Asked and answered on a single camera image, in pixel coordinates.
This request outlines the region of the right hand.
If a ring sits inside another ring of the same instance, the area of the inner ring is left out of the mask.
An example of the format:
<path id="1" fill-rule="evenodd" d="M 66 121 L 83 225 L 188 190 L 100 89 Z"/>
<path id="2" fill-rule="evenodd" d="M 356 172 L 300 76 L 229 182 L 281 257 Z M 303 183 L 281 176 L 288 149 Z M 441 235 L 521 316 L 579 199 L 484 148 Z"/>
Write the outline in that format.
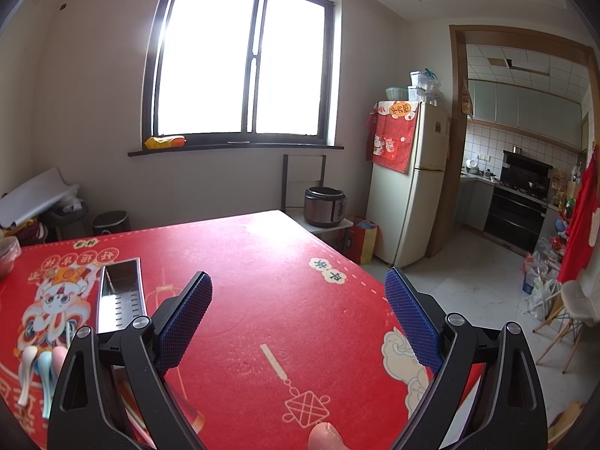
<path id="1" fill-rule="evenodd" d="M 309 450 L 348 450 L 338 431 L 331 423 L 316 424 L 308 437 Z"/>

